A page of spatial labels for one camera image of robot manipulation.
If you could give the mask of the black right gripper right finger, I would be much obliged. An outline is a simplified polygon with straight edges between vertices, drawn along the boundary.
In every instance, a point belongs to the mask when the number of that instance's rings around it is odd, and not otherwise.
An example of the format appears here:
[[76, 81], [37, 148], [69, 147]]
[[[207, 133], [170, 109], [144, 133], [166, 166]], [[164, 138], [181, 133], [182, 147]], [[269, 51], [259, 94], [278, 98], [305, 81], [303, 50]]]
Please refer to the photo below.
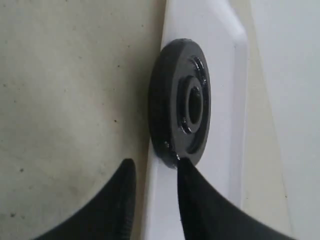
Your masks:
[[177, 162], [180, 220], [186, 240], [288, 240], [224, 198], [188, 158]]

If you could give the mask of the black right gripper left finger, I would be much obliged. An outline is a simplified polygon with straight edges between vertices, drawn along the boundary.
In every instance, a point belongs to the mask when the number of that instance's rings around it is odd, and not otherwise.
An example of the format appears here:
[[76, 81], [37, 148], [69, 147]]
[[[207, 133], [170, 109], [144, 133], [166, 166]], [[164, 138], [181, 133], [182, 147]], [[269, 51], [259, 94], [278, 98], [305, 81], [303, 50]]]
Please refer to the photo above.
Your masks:
[[84, 207], [38, 240], [129, 240], [136, 205], [136, 166], [124, 159]]

